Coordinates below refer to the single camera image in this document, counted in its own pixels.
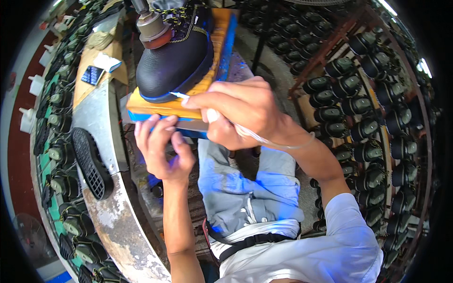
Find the wooden block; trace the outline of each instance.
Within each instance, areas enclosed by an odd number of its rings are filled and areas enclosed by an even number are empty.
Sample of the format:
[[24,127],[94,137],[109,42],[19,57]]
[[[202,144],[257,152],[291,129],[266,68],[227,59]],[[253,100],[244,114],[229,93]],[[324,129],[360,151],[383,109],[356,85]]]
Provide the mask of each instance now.
[[[207,91],[211,83],[216,79],[217,71],[220,65],[220,57],[223,50],[223,45],[227,36],[230,18],[234,10],[231,9],[212,9],[212,15],[215,20],[215,29],[211,34],[211,41],[214,47],[214,60],[211,69],[204,78],[189,90],[187,95],[193,96],[198,93]],[[145,101],[136,88],[127,101],[126,108],[136,114],[159,114],[159,115],[177,115],[183,118],[201,119],[199,110],[188,110],[181,106],[181,98],[166,103],[150,103]]]

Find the gray pants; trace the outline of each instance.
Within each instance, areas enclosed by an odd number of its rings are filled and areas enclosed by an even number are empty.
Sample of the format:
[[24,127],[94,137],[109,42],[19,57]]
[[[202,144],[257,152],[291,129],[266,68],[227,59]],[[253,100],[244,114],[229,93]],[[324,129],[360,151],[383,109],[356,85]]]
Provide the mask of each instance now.
[[219,144],[198,140],[198,188],[215,232],[226,237],[253,223],[304,220],[298,205],[300,183],[295,177],[294,158],[262,146],[254,182],[230,167],[229,153]]

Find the tread pattern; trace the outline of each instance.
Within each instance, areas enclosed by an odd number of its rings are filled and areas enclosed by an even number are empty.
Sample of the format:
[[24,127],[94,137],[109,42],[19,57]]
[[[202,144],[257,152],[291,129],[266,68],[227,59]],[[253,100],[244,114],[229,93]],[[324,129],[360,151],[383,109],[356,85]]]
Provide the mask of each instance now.
[[49,127],[47,125],[47,118],[44,118],[39,127],[33,147],[33,155],[38,156],[44,152],[44,144],[49,137]]
[[71,240],[67,235],[60,234],[60,255],[65,260],[74,258],[74,250],[72,249]]
[[81,128],[74,128],[71,131],[71,138],[77,163],[88,187],[97,200],[106,199],[113,190],[113,182],[100,161],[96,142],[88,131]]

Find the boot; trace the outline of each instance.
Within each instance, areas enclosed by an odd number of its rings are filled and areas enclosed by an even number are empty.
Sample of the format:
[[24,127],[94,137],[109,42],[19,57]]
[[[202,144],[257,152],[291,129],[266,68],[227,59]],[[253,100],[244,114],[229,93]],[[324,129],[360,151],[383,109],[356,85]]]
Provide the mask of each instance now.
[[164,103],[177,98],[169,92],[188,92],[209,71],[214,21],[207,0],[156,0],[151,6],[150,11],[161,14],[164,25],[170,25],[172,37],[159,48],[145,49],[136,79],[146,101]]

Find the human hand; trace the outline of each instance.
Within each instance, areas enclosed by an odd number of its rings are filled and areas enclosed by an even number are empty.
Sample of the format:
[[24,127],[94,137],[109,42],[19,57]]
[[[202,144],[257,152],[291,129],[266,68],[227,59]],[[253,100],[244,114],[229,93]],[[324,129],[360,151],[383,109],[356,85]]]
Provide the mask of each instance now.
[[231,122],[276,144],[299,145],[293,134],[307,133],[278,110],[270,85],[262,77],[213,82],[207,92],[183,100],[182,105],[200,109],[203,121],[209,123],[207,137],[229,150],[261,145]]
[[[159,120],[158,114],[152,115],[144,122],[135,124],[135,140],[143,154],[146,169],[149,173],[166,182],[186,183],[192,170],[195,158],[190,146],[185,143],[180,132],[176,132],[178,117],[173,115]],[[167,162],[165,146],[171,139],[178,154]]]

